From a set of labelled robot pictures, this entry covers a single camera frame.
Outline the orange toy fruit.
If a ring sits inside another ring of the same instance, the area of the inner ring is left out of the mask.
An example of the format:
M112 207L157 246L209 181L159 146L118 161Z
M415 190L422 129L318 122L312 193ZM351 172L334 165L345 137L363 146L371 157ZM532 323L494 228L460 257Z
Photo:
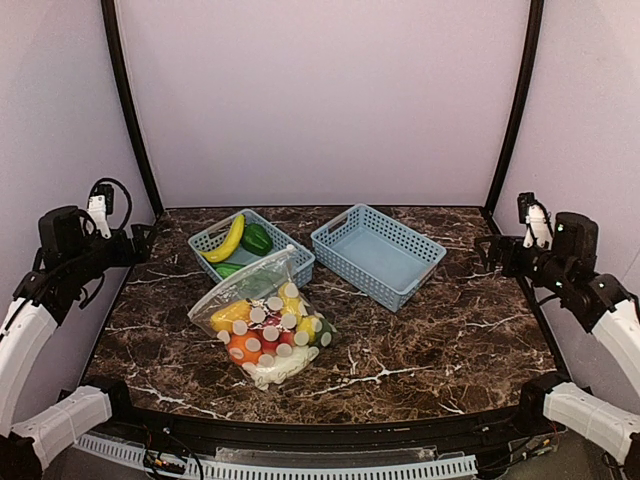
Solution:
M227 345L227 351L230 359L238 365L246 362L257 364L262 355L260 336L253 331L248 331L244 335L233 334Z

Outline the clear dotted zip top bag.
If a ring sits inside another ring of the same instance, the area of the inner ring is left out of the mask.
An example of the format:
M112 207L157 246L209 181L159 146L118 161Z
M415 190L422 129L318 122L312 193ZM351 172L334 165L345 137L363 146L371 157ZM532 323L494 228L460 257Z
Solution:
M337 329L301 293L288 245L222 280L189 311L189 320L221 341L259 390L308 367Z

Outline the red toy strawberry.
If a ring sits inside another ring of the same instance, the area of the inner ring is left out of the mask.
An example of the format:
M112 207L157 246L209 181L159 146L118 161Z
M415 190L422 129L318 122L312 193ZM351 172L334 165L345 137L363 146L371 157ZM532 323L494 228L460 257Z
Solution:
M279 345L295 345L294 332L281 324L279 316L268 316L254 331L260 336L264 353L275 355Z

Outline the yellow toy corn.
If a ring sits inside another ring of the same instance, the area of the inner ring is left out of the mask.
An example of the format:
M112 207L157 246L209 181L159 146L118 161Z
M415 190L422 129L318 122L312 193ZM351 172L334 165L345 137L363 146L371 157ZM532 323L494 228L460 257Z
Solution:
M300 321L307 315L305 300L301 297L301 294L293 282L286 282L278 290L278 296L283 302L283 307L280 310L282 315L292 314Z

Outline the white toy radish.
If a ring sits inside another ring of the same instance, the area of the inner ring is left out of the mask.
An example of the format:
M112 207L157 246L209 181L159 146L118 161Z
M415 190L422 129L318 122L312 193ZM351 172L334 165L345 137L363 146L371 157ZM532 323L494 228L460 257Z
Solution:
M315 346L294 347L288 357L277 356L272 366L254 366L246 369L256 388L267 390L271 384L285 380L304 370L320 353Z

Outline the yellow toy lemon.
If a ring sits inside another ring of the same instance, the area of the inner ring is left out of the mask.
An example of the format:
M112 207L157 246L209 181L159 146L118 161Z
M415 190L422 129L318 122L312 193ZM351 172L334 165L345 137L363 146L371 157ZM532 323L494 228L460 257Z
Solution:
M311 345L322 331L322 321L316 316L304 317L298 324L294 342L297 346Z

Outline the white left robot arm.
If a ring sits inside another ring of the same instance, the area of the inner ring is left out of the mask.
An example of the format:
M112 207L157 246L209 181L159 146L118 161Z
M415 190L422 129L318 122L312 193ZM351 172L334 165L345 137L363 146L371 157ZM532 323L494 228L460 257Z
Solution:
M38 222L41 247L1 323L1 476L39 479L83 434L130 405L121 381L100 378L22 422L18 398L41 350L73 305L93 299L86 286L111 268L149 258L155 232L144 224L111 230L102 211L54 209Z

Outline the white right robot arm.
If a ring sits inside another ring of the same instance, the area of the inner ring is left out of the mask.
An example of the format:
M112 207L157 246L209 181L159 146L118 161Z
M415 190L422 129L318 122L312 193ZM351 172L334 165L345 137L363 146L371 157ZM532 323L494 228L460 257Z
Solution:
M474 246L487 270L525 277L550 291L582 329L613 356L632 386L639 385L639 298L610 274L595 271L598 226L588 217L560 212L553 227L523 237L490 235ZM554 372L525 384L517 429L559 423L614 458L629 479L639 476L639 417Z

